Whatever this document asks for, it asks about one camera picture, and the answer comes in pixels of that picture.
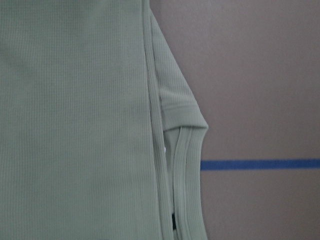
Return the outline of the olive green long-sleeve shirt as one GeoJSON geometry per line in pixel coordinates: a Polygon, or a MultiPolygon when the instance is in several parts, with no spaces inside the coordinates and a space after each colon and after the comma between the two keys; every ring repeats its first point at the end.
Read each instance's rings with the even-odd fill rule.
{"type": "Polygon", "coordinates": [[[1,1],[1,239],[205,240],[208,128],[149,1],[1,1]]]}

